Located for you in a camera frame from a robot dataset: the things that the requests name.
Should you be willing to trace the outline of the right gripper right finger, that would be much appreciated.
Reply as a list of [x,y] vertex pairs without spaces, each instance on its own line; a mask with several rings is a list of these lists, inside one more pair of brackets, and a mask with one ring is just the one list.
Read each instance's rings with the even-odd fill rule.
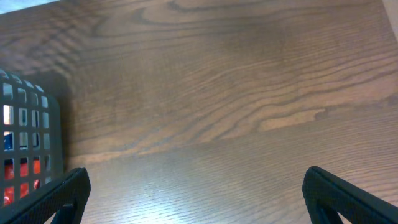
[[303,197],[312,223],[397,224],[397,207],[357,186],[311,166],[302,184]]

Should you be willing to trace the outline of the Kleenex tissue multipack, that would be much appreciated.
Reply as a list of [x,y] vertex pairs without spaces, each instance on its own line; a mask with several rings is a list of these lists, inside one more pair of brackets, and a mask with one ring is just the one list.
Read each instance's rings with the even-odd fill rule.
[[5,132],[4,133],[4,150],[13,151],[14,150],[14,133]]

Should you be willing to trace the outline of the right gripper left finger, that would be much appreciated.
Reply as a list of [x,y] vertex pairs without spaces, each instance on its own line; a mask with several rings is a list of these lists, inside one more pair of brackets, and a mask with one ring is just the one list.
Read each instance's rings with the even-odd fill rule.
[[45,184],[17,202],[1,209],[1,223],[81,222],[90,196],[91,184],[85,168],[69,173]]

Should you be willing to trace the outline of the orange spaghetti packet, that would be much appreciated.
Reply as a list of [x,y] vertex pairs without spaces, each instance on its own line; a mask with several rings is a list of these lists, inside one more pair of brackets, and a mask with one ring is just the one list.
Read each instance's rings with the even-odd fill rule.
[[1,170],[1,205],[6,207],[40,187],[40,157],[5,159]]

